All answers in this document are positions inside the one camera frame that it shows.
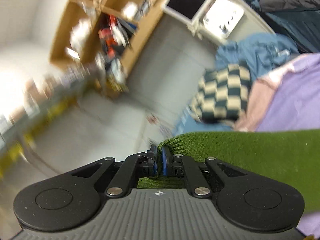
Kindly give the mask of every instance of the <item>green fabric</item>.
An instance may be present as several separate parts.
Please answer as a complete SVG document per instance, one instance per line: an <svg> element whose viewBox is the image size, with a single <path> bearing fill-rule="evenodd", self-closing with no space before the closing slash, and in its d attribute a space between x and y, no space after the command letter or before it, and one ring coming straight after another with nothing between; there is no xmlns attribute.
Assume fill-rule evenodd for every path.
<svg viewBox="0 0 320 240"><path fill-rule="evenodd" d="M197 132L162 142L172 154L204 162L214 156L232 165L284 182L299 190L305 211L320 210L320 130L278 133ZM140 179L138 187L175 188L181 181Z"/></svg>

